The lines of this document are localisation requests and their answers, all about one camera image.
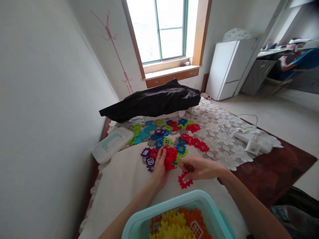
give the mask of white plastic bag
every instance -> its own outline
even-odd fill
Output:
[[[250,39],[255,37],[254,35],[250,34],[248,31],[240,29],[240,28],[233,28],[225,33],[223,42],[225,41],[233,41],[233,40],[243,40],[243,39]]]

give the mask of plastic storage bin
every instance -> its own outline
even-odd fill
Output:
[[[133,137],[134,133],[132,131],[119,127],[94,147],[92,155],[99,164],[104,164]]]
[[[180,207],[201,210],[206,230],[212,238],[237,238],[225,214],[217,209],[213,199],[202,190],[194,190],[132,215],[125,225],[122,239],[149,238],[151,218]]]

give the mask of white bedsheet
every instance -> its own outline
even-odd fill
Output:
[[[120,212],[131,202],[134,196],[151,179],[152,173],[147,171],[140,156],[147,143],[129,147],[113,156],[111,163],[103,169],[103,176],[98,187],[95,200],[80,239],[98,238],[112,223]],[[196,148],[187,145],[189,155],[200,154]],[[151,205],[158,204],[192,190],[201,189],[207,192],[223,210],[238,238],[246,238],[248,229],[227,189],[216,179],[194,181],[187,189],[181,189],[178,176],[180,168],[170,172],[166,186],[155,197]]]

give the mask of black jacket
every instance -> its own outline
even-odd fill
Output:
[[[122,123],[135,116],[157,117],[187,110],[199,104],[199,90],[180,85],[176,79],[138,91],[123,101],[100,110],[101,116]]]

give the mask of glass pane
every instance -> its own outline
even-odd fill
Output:
[[[162,46],[162,58],[181,56],[182,49],[182,29],[171,29],[160,31],[160,43]]]
[[[188,1],[186,56],[193,57],[198,0]]]
[[[159,28],[183,26],[183,0],[157,0]]]
[[[160,60],[154,1],[127,0],[127,4],[142,62]]]

